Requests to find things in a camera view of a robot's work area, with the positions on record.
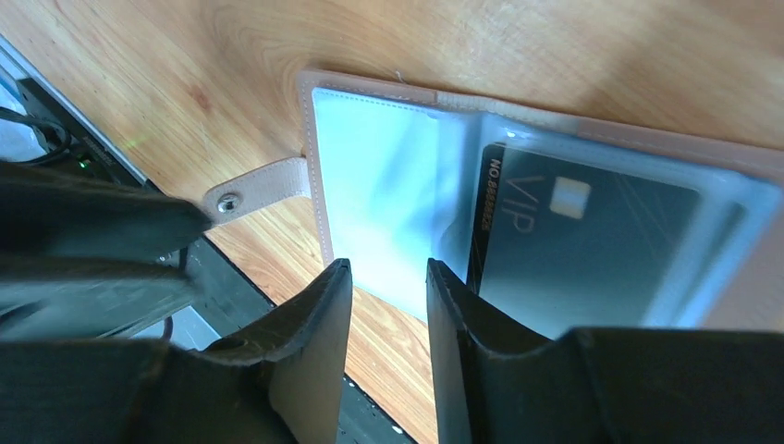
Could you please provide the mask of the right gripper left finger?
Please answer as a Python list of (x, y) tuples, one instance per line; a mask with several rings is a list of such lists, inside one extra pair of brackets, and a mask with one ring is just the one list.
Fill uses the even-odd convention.
[(162, 339), (1, 347), (5, 443), (332, 443), (350, 262), (202, 351)]

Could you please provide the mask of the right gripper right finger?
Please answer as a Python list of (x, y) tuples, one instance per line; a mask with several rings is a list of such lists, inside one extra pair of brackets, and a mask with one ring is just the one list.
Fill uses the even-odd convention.
[(548, 339), (426, 271), (442, 443), (779, 443), (779, 333), (578, 327)]

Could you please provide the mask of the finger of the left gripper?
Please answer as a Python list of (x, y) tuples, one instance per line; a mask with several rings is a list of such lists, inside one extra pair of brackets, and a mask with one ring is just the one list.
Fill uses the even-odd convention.
[(172, 266), (2, 256), (3, 340), (132, 336), (190, 305), (198, 287)]
[(1, 251), (155, 258), (212, 226), (196, 204), (45, 168), (1, 165)]

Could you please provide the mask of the VIP black credit card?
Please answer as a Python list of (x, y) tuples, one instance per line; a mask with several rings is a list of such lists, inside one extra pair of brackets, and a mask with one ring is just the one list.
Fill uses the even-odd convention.
[(550, 338), (637, 327), (700, 203), (688, 188), (488, 144), (468, 285)]

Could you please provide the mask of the beige card holder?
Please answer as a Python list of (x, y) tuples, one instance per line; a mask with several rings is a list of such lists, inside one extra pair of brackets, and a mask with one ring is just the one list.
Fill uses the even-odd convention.
[(783, 154), (305, 69), (299, 156), (214, 186), (223, 225), (311, 199), (326, 262), (419, 319), (425, 265), (549, 338), (783, 327)]

